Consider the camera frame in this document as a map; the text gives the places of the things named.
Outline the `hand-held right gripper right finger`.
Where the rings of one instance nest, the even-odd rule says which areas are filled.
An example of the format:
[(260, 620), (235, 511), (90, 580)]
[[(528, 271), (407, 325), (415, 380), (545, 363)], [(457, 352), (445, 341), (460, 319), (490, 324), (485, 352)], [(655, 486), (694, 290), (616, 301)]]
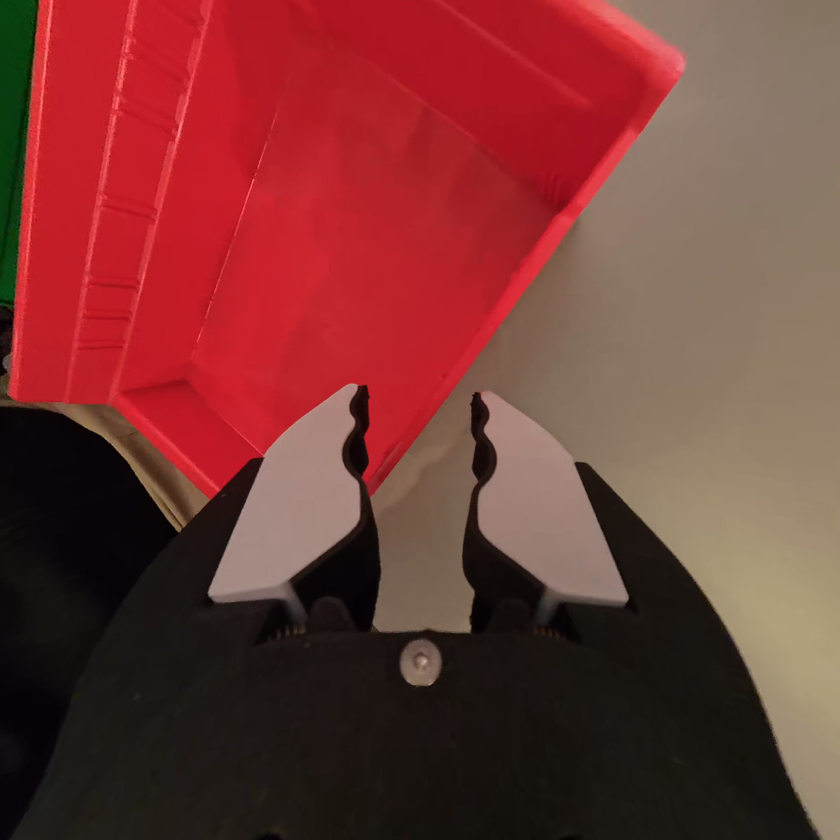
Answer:
[(567, 605), (625, 608), (629, 594), (573, 456), (493, 392), (470, 402), (470, 494), (461, 554), (482, 634), (512, 604), (531, 627)]

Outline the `red plastic bin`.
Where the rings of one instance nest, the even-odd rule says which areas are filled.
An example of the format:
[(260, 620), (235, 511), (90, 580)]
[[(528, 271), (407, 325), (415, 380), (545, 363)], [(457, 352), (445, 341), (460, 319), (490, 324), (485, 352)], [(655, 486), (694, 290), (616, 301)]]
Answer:
[(376, 491), (685, 65), (606, 2), (39, 2), (10, 394), (211, 496), (367, 385)]

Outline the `green plastic bin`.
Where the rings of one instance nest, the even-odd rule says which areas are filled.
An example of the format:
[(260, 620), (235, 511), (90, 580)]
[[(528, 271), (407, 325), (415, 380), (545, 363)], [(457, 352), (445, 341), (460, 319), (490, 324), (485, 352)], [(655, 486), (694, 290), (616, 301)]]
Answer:
[(1, 2), (1, 303), (14, 306), (37, 1)]

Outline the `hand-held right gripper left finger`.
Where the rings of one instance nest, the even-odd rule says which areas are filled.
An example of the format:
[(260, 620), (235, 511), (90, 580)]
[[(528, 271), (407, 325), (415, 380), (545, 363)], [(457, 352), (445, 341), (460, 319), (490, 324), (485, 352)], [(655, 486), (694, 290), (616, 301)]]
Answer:
[(214, 604), (279, 602), (304, 623), (332, 598), (372, 629), (382, 562), (364, 482), (369, 400), (345, 385), (269, 446), (209, 585)]

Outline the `beige cloth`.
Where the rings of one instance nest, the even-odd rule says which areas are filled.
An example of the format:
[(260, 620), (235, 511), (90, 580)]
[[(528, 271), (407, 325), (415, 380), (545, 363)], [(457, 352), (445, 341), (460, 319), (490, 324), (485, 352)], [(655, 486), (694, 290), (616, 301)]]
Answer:
[(55, 402), (41, 406), (106, 440), (126, 460), (176, 531), (183, 530), (207, 504), (207, 495), (115, 408)]

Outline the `dark cloth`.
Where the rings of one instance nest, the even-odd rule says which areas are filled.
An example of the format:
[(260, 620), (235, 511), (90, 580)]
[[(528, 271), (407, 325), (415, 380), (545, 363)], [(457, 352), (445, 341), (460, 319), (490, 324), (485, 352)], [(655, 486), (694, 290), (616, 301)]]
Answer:
[(174, 536), (101, 436), (2, 408), (1, 838), (27, 810), (104, 628)]

